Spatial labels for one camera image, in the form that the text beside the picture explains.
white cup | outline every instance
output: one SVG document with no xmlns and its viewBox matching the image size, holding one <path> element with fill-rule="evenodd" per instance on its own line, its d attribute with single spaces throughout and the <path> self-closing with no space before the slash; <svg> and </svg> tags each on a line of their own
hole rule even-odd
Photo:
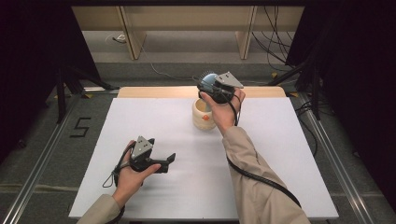
<svg viewBox="0 0 396 224">
<path fill-rule="evenodd" d="M 198 129 L 211 130 L 216 127 L 212 118 L 212 110 L 203 99 L 197 99 L 192 104 L 192 122 Z"/>
</svg>

white table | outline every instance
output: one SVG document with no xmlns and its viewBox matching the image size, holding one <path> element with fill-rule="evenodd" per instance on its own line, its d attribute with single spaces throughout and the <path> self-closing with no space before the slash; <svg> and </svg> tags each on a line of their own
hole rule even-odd
<svg viewBox="0 0 396 224">
<path fill-rule="evenodd" d="M 192 124 L 194 98 L 117 98 L 108 111 L 70 217 L 80 218 L 104 193 L 102 184 L 129 140 L 155 138 L 152 159 L 176 152 L 167 174 L 150 176 L 126 204 L 131 220 L 235 220 L 230 171 L 217 129 Z M 239 126 L 299 199 L 310 219 L 337 218 L 289 98 L 246 98 Z"/>
</svg>

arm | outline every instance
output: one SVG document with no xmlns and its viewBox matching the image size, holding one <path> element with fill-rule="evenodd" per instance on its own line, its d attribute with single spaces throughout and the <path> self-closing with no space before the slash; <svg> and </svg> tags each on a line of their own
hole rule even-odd
<svg viewBox="0 0 396 224">
<path fill-rule="evenodd" d="M 231 103 L 239 111 L 245 94 L 236 89 L 235 95 L 237 97 Z M 223 135 L 222 143 L 230 161 L 245 171 L 286 187 L 265 159 L 257 153 L 247 133 L 242 128 L 233 126 L 234 114 L 230 106 L 218 105 L 205 93 L 201 93 L 201 96 L 212 109 L 213 119 Z M 283 192 L 242 176 L 231 167 L 230 173 L 241 223 L 309 223 L 304 211 Z"/>
<path fill-rule="evenodd" d="M 129 158 L 131 158 L 131 149 L 125 154 L 123 161 L 128 161 Z M 78 224 L 107 223 L 113 220 L 119 215 L 121 208 L 139 190 L 146 177 L 154 174 L 160 167 L 160 164 L 154 164 L 141 173 L 134 171 L 130 166 L 122 168 L 119 183 L 113 195 L 100 196 L 78 221 Z"/>
</svg>

beige jacket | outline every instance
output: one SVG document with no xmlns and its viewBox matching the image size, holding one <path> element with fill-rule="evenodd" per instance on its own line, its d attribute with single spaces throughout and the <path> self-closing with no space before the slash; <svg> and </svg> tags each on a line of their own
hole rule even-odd
<svg viewBox="0 0 396 224">
<path fill-rule="evenodd" d="M 232 127 L 222 140 L 228 158 L 239 168 L 285 184 L 257 153 L 245 130 Z M 304 211 L 283 192 L 256 180 L 241 176 L 230 167 L 236 208 L 241 224 L 309 223 Z M 110 195 L 102 195 L 79 220 L 84 223 L 106 223 L 120 212 Z"/>
</svg>

fingers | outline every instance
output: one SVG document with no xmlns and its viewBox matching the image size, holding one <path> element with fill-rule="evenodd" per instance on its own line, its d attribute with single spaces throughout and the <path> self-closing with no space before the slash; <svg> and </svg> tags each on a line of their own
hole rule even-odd
<svg viewBox="0 0 396 224">
<path fill-rule="evenodd" d="M 122 159 L 122 161 L 128 161 L 130 158 L 131 158 L 131 148 L 130 149 L 127 149 L 131 144 L 133 144 L 134 143 L 134 140 L 131 140 L 129 143 L 128 143 L 128 146 L 125 148 L 125 150 L 128 150 L 126 153 L 125 153 L 125 156 L 124 156 L 124 158 Z"/>
<path fill-rule="evenodd" d="M 216 105 L 217 103 L 210 97 L 206 92 L 200 91 L 202 99 L 210 106 Z"/>
<path fill-rule="evenodd" d="M 237 96 L 241 100 L 241 103 L 242 101 L 244 101 L 246 96 L 246 94 L 239 88 L 235 88 L 235 92 L 233 93 L 233 95 Z"/>
<path fill-rule="evenodd" d="M 153 164 L 150 165 L 146 170 L 142 171 L 140 175 L 142 176 L 143 179 L 148 177 L 149 175 L 154 174 L 158 169 L 160 169 L 161 165 L 160 164 Z"/>
</svg>

